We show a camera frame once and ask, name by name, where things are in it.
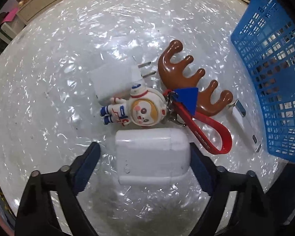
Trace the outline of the white earbuds case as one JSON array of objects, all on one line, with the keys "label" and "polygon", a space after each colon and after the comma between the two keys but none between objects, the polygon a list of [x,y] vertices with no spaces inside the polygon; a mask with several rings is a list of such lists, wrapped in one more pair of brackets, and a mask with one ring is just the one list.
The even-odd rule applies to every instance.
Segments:
[{"label": "white earbuds case", "polygon": [[121,185],[177,183],[190,167],[190,142],[178,128],[119,130],[115,149]]}]

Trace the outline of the astronaut doll keychain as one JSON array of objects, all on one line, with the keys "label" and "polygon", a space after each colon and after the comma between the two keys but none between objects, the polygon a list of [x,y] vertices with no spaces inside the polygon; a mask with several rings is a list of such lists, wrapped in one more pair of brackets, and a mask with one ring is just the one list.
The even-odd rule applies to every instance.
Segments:
[{"label": "astronaut doll keychain", "polygon": [[110,105],[101,107],[100,116],[105,125],[133,123],[141,127],[151,127],[161,122],[167,115],[167,101],[159,91],[135,83],[130,89],[130,98],[110,98]]}]

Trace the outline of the blue plastic basket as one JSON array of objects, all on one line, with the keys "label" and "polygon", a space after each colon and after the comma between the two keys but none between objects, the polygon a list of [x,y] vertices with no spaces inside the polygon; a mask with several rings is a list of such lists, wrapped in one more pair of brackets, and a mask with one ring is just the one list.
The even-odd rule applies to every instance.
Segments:
[{"label": "blue plastic basket", "polygon": [[231,41],[256,89],[268,153],[295,163],[295,5],[250,0]]}]

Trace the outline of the white usb stick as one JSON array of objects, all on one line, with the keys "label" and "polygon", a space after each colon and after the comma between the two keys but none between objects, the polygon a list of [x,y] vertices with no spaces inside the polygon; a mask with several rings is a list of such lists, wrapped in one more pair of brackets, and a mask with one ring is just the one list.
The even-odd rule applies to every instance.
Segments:
[{"label": "white usb stick", "polygon": [[254,153],[259,153],[262,145],[261,138],[253,129],[250,121],[247,119],[247,112],[242,103],[237,99],[229,105],[231,120],[239,137],[243,140],[245,146]]}]

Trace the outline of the white wall charger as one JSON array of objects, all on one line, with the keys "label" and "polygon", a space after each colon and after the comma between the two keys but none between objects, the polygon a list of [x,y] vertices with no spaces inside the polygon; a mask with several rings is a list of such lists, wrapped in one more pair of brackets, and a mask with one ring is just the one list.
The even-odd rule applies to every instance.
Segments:
[{"label": "white wall charger", "polygon": [[124,61],[119,64],[105,64],[92,70],[89,76],[99,104],[109,105],[112,97],[128,98],[130,89],[135,83],[142,84],[144,78],[156,74],[155,70],[142,74],[141,69],[150,64],[151,62],[146,62],[135,65]]}]

